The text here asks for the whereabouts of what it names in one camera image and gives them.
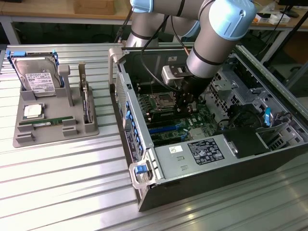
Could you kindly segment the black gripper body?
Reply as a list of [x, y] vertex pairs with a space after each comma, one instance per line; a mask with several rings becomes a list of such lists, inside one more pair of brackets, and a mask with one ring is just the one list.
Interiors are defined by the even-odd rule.
[[199, 78], [196, 76], [185, 77], [180, 85], [180, 97], [197, 99], [209, 86], [213, 77]]

